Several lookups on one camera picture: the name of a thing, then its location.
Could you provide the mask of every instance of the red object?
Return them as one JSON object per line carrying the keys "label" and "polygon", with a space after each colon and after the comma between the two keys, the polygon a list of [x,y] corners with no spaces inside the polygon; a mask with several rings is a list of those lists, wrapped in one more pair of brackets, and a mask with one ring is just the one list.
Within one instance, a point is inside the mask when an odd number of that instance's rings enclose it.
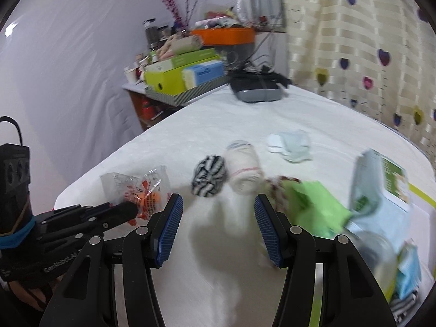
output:
{"label": "red object", "polygon": [[142,117],[146,120],[151,120],[155,115],[156,111],[154,110],[154,107],[149,101],[144,100],[142,102]]}

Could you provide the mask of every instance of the green label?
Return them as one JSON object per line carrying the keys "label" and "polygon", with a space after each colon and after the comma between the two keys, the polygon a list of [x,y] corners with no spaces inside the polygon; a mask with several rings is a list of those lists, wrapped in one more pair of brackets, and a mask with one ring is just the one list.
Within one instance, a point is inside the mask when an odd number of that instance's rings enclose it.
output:
{"label": "green label", "polygon": [[403,170],[383,158],[383,174],[385,189],[405,203],[408,203],[408,183],[404,177]]}
{"label": "green label", "polygon": [[369,199],[366,196],[362,195],[356,201],[355,211],[357,213],[360,213],[365,208],[365,206],[367,206],[368,204],[369,204]]}

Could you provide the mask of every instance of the striped cloth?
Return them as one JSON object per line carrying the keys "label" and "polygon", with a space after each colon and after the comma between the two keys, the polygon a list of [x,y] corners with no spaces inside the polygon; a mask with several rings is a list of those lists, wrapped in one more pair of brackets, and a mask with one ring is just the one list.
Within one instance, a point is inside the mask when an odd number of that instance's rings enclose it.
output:
{"label": "striped cloth", "polygon": [[417,300],[418,288],[416,288],[404,300],[400,300],[396,294],[392,297],[389,306],[391,307],[392,314],[394,315],[397,324],[401,323],[406,318],[411,308],[415,306]]}
{"label": "striped cloth", "polygon": [[195,167],[192,179],[192,194],[214,196],[225,181],[225,162],[221,156],[207,156]]}

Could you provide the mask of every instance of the bed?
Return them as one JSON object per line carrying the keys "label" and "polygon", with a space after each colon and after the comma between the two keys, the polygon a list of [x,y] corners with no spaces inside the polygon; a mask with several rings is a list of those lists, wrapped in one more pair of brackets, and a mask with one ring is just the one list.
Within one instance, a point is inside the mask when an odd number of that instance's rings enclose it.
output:
{"label": "bed", "polygon": [[[313,161],[290,164],[267,151],[269,134],[293,129],[309,133]],[[288,87],[282,100],[257,104],[240,102],[229,86],[222,87],[125,144],[71,184],[55,205],[59,209],[101,204],[106,201],[100,182],[104,173],[140,176],[155,166],[167,166],[173,192],[184,199],[171,257],[161,269],[153,270],[167,326],[265,327],[273,322],[286,272],[259,264],[254,196],[238,195],[228,184],[213,198],[190,194],[198,161],[222,154],[233,140],[256,147],[266,177],[319,180],[345,206],[354,162],[368,148],[402,165],[411,184],[436,198],[436,181],[426,156],[376,120],[295,86]],[[420,214],[424,223],[429,220]],[[417,220],[414,231],[419,231]],[[125,235],[133,228],[124,224],[105,238]],[[432,248],[429,236],[420,240],[427,243],[419,252],[428,268],[425,296],[433,284]],[[126,326],[123,314],[119,316],[120,326]]]}

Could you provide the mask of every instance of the striped curtain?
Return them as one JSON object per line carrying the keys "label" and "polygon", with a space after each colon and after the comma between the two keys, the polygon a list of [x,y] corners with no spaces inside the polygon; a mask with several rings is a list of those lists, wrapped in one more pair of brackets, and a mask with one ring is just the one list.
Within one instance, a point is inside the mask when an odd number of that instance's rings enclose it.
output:
{"label": "striped curtain", "polygon": [[414,0],[283,0],[289,76],[397,130],[436,169],[436,36]]}

